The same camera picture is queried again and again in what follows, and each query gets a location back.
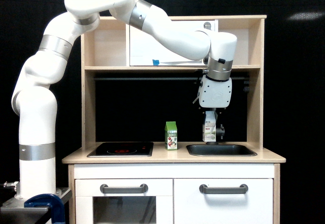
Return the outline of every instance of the silver metal ring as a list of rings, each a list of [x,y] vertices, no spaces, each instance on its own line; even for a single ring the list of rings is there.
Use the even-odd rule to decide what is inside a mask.
[[[90,25],[90,24],[94,23],[99,18],[99,16],[100,16],[99,13],[95,13],[95,14],[92,14],[90,17],[85,18],[85,19],[78,19],[73,15],[71,15],[71,18],[76,24],[79,24],[79,25],[82,25],[82,26],[87,26],[87,25]]]
[[[71,49],[72,44],[68,41],[52,35],[44,35],[39,47],[40,51],[49,51],[65,60],[68,60]]]
[[[55,157],[55,143],[23,145],[19,144],[19,159],[22,161],[41,161]]]
[[[209,57],[208,61],[208,77],[214,80],[227,81],[230,78],[233,61],[220,62]]]
[[[145,2],[144,0],[138,0],[131,13],[129,24],[132,27],[142,30],[144,20],[149,12],[152,4]]]

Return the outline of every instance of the gray handle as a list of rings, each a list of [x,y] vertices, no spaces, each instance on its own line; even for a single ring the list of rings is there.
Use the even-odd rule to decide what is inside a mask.
[[[141,184],[140,187],[108,187],[102,184],[101,192],[104,194],[143,194],[148,191],[148,185]]]
[[[207,185],[202,184],[199,190],[206,195],[243,195],[247,193],[248,186],[242,184],[239,187],[207,187]]]

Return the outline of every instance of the cabinet door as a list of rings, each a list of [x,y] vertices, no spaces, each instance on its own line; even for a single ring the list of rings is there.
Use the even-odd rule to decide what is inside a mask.
[[[142,184],[146,185],[145,192],[133,193]],[[173,181],[76,180],[76,221],[77,224],[172,224]]]
[[[175,224],[272,224],[273,180],[175,179],[174,211]]]

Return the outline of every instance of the oven door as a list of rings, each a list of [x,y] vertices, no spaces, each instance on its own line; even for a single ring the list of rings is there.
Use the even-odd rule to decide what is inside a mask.
[[[77,224],[173,223],[172,179],[76,180]]]

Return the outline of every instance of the upper shelf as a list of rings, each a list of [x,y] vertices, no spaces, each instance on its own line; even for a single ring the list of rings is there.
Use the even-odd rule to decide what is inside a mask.
[[[215,20],[216,30],[237,36],[233,71],[250,71],[263,67],[264,19],[259,16],[187,16],[171,17],[173,21]],[[82,68],[96,72],[195,71],[206,66],[130,66],[130,50],[141,32],[113,17],[101,17],[99,27],[82,36]]]

